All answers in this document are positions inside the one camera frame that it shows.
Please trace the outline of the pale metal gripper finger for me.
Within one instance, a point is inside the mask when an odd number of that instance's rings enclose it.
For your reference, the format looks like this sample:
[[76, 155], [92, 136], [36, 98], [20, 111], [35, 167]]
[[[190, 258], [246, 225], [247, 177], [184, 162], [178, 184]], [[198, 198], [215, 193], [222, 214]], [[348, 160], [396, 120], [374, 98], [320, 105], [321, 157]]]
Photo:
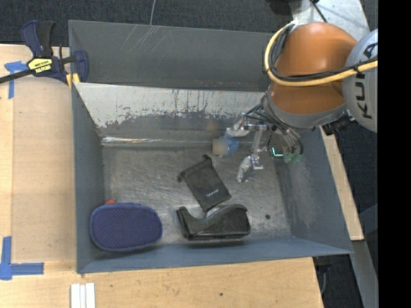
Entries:
[[267, 125], [261, 121], [251, 121], [246, 117], [238, 117], [230, 127], [226, 128], [225, 137], [244, 137], [251, 131], [265, 131]]
[[260, 157], [255, 154], [248, 155], [241, 161], [237, 181], [246, 182], [256, 171], [261, 170], [263, 170], [263, 165], [260, 163]]

